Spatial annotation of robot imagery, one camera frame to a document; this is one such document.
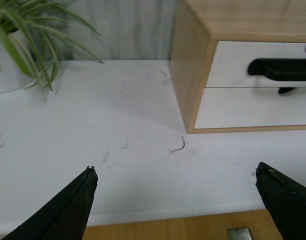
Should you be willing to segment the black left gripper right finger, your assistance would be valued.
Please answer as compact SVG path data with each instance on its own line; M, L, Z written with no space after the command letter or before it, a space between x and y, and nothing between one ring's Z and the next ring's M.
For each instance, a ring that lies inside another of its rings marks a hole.
M285 240L306 240L306 187L260 162L256 187Z

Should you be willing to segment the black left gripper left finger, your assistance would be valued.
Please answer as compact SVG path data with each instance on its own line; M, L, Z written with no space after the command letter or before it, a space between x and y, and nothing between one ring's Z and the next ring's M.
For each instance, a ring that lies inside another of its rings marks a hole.
M89 166L4 240L81 240L88 222L98 176Z

